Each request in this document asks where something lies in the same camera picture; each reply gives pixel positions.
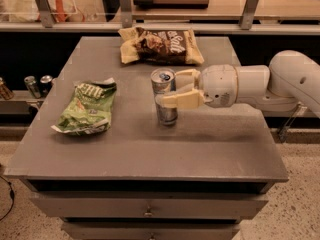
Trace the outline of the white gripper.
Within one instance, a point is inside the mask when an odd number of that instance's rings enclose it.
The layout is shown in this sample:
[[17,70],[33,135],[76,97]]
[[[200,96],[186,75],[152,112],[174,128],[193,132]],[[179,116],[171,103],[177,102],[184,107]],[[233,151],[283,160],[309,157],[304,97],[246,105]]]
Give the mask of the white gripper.
[[197,84],[199,77],[199,87],[203,93],[192,89],[183,93],[157,94],[155,102],[161,107],[170,109],[196,109],[204,103],[212,108],[225,108],[235,103],[237,73],[233,66],[212,65],[202,72],[196,69],[181,70],[176,73],[176,82],[178,84]]

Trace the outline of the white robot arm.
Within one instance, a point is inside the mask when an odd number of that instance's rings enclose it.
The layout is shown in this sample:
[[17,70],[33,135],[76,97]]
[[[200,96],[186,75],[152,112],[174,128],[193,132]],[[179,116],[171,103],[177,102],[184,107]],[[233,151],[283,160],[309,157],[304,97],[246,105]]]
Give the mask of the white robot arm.
[[195,109],[239,103],[269,112],[287,112],[303,104],[320,117],[320,65],[297,51],[281,51],[267,66],[225,64],[181,70],[175,83],[174,91],[156,96],[157,104]]

